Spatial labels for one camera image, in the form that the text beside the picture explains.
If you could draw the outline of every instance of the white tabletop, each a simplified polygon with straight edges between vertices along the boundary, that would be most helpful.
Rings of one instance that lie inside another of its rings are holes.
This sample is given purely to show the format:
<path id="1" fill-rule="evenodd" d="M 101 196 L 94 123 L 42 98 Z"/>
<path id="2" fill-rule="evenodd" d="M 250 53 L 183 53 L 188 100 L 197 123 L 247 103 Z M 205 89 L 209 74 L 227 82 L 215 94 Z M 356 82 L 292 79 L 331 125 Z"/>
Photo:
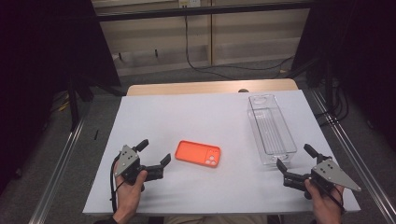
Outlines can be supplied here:
<path id="1" fill-rule="evenodd" d="M 106 150 L 84 208 L 91 215 L 111 214 L 109 172 L 123 145 L 133 147 L 144 139 L 139 153 L 147 166 L 171 153 L 164 178 L 146 182 L 137 210 L 148 216 L 282 214 L 312 210 L 312 203 L 297 189 L 283 187 L 275 166 L 262 165 L 248 120 L 248 97 L 276 96 L 298 148 L 290 172 L 310 173 L 316 160 L 305 143 L 333 156 L 301 91 L 210 93 L 123 97 Z M 178 161 L 174 155 L 181 140 L 220 147 L 217 168 Z M 347 211 L 359 211 L 352 192 L 344 194 Z"/>

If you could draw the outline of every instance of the human hand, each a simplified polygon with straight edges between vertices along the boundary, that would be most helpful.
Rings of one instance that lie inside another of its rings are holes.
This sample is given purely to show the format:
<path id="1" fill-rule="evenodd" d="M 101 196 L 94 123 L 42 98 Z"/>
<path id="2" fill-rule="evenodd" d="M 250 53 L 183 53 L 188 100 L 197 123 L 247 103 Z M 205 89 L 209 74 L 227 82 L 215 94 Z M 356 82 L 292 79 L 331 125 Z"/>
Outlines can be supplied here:
<path id="1" fill-rule="evenodd" d="M 318 188 L 311 184 L 309 179 L 305 180 L 305 187 L 312 196 L 312 204 L 314 207 L 314 215 L 318 224 L 340 224 L 341 223 L 341 208 L 327 196 L 321 196 Z M 341 202 L 341 197 L 344 192 L 344 187 L 335 186 L 331 195 L 335 200 Z"/>
<path id="2" fill-rule="evenodd" d="M 124 178 L 121 175 L 116 177 L 116 186 L 120 187 L 117 189 L 118 209 L 113 215 L 113 218 L 117 223 L 127 223 L 129 219 L 136 214 L 136 209 L 140 201 L 141 189 L 147 176 L 147 171 L 141 171 L 134 185 L 124 182 Z"/>

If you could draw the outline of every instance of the orange phone case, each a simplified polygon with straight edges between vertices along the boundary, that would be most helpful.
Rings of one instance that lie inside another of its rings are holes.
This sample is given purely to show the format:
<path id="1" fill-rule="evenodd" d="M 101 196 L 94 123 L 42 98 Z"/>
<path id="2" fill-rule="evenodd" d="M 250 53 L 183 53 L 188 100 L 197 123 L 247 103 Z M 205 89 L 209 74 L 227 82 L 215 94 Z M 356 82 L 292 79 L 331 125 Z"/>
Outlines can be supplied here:
<path id="1" fill-rule="evenodd" d="M 220 159 L 220 148 L 183 140 L 178 144 L 175 157 L 180 161 L 217 167 Z"/>

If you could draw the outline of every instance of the clear plastic container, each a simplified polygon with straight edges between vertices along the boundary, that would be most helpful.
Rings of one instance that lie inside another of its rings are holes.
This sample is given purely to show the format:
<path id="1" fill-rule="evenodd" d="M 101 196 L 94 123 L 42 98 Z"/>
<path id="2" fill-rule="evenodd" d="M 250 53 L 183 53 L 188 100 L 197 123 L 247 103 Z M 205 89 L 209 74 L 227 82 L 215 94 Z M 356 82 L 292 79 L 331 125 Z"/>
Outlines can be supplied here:
<path id="1" fill-rule="evenodd" d="M 297 147 L 275 96 L 250 96 L 247 114 L 262 164 L 273 164 L 277 159 L 290 162 L 297 152 Z"/>

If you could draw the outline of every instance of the cable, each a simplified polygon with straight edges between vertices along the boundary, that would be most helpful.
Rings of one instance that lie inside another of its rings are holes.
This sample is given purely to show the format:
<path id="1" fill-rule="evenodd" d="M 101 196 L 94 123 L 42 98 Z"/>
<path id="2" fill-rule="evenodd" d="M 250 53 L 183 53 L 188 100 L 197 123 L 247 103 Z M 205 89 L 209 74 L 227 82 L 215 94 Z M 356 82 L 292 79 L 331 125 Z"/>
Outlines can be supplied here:
<path id="1" fill-rule="evenodd" d="M 344 198 L 343 198 L 343 194 L 341 193 L 341 191 L 340 191 L 338 188 L 336 188 L 336 187 L 334 187 L 334 188 L 335 188 L 335 190 L 337 190 L 338 194 L 340 195 L 340 198 L 341 198 L 341 205 L 343 205 L 343 206 L 344 206 Z"/>
<path id="2" fill-rule="evenodd" d="M 330 108 L 330 109 L 328 109 L 328 110 L 326 110 L 326 111 L 324 111 L 324 112 L 322 112 L 322 113 L 315 114 L 315 118 L 316 118 L 316 119 L 322 117 L 323 115 L 331 114 L 331 113 L 332 113 L 334 110 L 336 110 L 336 109 L 338 108 L 338 106 L 340 106 L 340 105 L 341 105 L 341 108 L 342 108 L 342 102 L 341 102 L 341 98 L 340 98 L 340 96 L 339 96 L 339 89 L 340 89 L 340 86 L 337 86 L 337 87 L 335 87 L 335 88 L 336 88 L 336 91 L 335 91 L 335 97 L 336 97 L 335 105 L 333 105 L 332 108 Z"/>
<path id="3" fill-rule="evenodd" d="M 203 69 L 203 68 L 197 68 L 197 67 L 194 67 L 194 66 L 191 64 L 191 62 L 190 62 L 190 55 L 189 55 L 189 39 L 188 39 L 189 25 L 188 25 L 188 23 L 187 23 L 187 16 L 184 17 L 184 21 L 186 22 L 186 58 L 187 58 L 187 63 L 189 64 L 189 66 L 190 66 L 192 69 L 194 69 L 195 71 L 197 71 L 197 72 L 209 73 L 209 74 L 213 74 L 213 75 L 216 75 L 216 76 L 219 76 L 219 77 L 225 77 L 225 78 L 230 79 L 230 80 L 236 80 L 235 78 L 226 77 L 226 76 L 224 76 L 224 75 L 222 75 L 222 74 L 219 74 L 219 73 L 201 71 L 200 69 Z"/>
<path id="4" fill-rule="evenodd" d="M 121 185 L 123 184 L 125 182 L 125 180 L 123 180 L 118 186 L 117 186 L 117 188 L 116 188 L 116 192 L 117 192 L 117 190 L 121 187 Z"/>
<path id="5" fill-rule="evenodd" d="M 341 116 L 341 114 L 342 114 L 343 103 L 342 103 L 341 97 L 338 96 L 338 97 L 340 97 L 339 98 L 340 106 L 341 106 L 340 111 L 335 115 L 335 117 L 333 119 L 327 120 L 327 121 L 319 124 L 319 127 L 323 127 L 323 126 L 328 125 L 328 124 L 334 124 L 335 122 L 341 122 L 341 120 L 343 120 L 343 119 L 345 119 L 347 117 L 347 115 L 349 114 L 349 102 L 348 102 L 347 94 L 346 94 L 345 91 L 343 91 L 343 94 L 344 94 L 344 101 L 346 103 L 346 113 L 344 114 L 344 116 L 339 118 Z"/>
<path id="6" fill-rule="evenodd" d="M 117 211 L 117 189 L 123 184 L 123 182 L 117 186 L 116 190 L 114 190 L 114 184 L 113 184 L 113 172 L 114 172 L 114 167 L 116 165 L 116 162 L 120 159 L 120 154 L 114 158 L 114 161 L 111 163 L 111 169 L 110 169 L 110 192 L 111 192 L 111 206 L 113 208 L 113 212 L 116 213 Z"/>
<path id="7" fill-rule="evenodd" d="M 236 68 L 236 69 L 246 69 L 246 70 L 252 70 L 252 71 L 264 71 L 264 70 L 270 70 L 270 69 L 274 69 L 277 68 L 279 66 L 282 66 L 283 63 L 287 62 L 288 60 L 294 58 L 294 55 L 290 56 L 289 58 L 283 60 L 281 63 L 275 65 L 275 66 L 271 66 L 271 67 L 267 67 L 267 68 L 249 68 L 249 67 L 242 67 L 242 66 L 235 66 L 235 65 L 214 65 L 214 66 L 202 66 L 202 67 L 195 67 L 191 64 L 190 61 L 190 55 L 189 55 L 189 25 L 188 25 L 188 20 L 187 20 L 187 16 L 184 17 L 184 21 L 186 24 L 186 58 L 187 58 L 187 63 L 189 64 L 190 68 L 194 69 L 197 72 L 202 72 L 202 73 L 209 73 L 209 74 L 214 74 L 220 77 L 225 77 L 231 80 L 236 80 L 232 77 L 226 77 L 222 74 L 219 73 L 215 73 L 215 72 L 208 72 L 208 71 L 202 71 L 202 70 L 206 70 L 206 69 L 211 69 L 211 68 Z"/>

